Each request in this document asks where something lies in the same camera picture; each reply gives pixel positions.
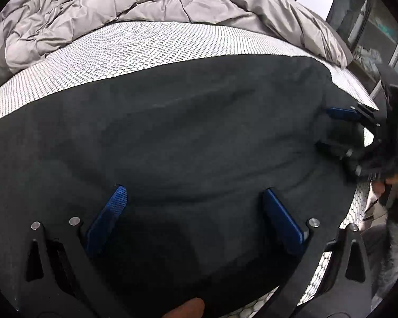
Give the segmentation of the person's left hand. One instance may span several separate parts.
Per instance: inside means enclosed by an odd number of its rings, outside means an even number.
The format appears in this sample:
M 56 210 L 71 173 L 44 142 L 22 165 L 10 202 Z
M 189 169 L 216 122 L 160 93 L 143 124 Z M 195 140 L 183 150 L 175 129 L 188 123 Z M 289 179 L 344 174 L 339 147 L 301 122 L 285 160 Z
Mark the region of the person's left hand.
M 163 318 L 201 318 L 204 309 L 204 301 L 200 298 L 194 298 L 166 313 Z

